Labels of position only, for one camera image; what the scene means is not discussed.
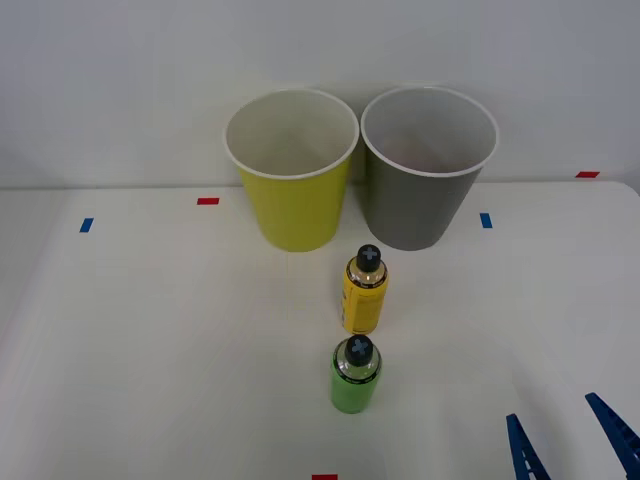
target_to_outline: yellow paper cup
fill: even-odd
[[[349,106],[317,90],[281,90],[236,112],[225,146],[273,245],[307,252],[331,240],[359,134]]]

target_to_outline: green spray can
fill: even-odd
[[[344,413],[366,408],[382,371],[382,357],[366,335],[338,344],[331,362],[331,401]]]

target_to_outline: spray can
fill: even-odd
[[[354,335],[338,344],[331,362],[331,401],[344,413],[366,408],[378,384],[382,357],[365,335]]]
[[[352,334],[369,334],[378,325],[389,272],[375,245],[363,245],[349,260],[342,290],[342,325]]]

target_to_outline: gray paper cup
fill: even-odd
[[[400,250],[432,246],[495,151],[496,121],[461,93],[411,87],[372,100],[360,123],[371,233]]]

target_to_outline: white wall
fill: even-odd
[[[4,0],[0,186],[227,184],[245,100],[362,110],[441,83],[492,110],[485,179],[638,176],[638,0]]]

